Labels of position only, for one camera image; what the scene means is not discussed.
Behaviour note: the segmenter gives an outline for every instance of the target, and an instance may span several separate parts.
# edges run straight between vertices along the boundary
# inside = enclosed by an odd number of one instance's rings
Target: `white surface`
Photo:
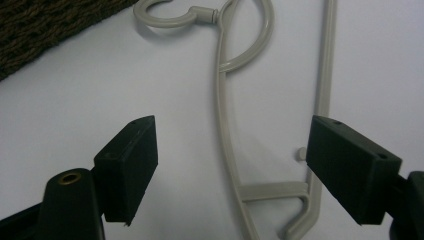
[[[174,1],[171,17],[224,0]],[[241,1],[229,44],[236,56],[260,27],[256,1]],[[229,75],[231,124],[244,183],[304,179],[293,160],[307,143],[323,1],[274,1],[269,46]],[[424,169],[424,2],[340,1],[330,116],[400,156],[401,175]],[[129,121],[155,115],[159,166],[130,228],[107,239],[242,239],[232,212],[215,121],[218,32],[201,25],[153,30],[132,9],[87,29],[0,82],[0,218],[41,201],[62,171],[93,157]],[[251,206],[262,239],[278,239],[296,199]],[[321,216],[304,239],[388,239],[359,227],[324,190]]]

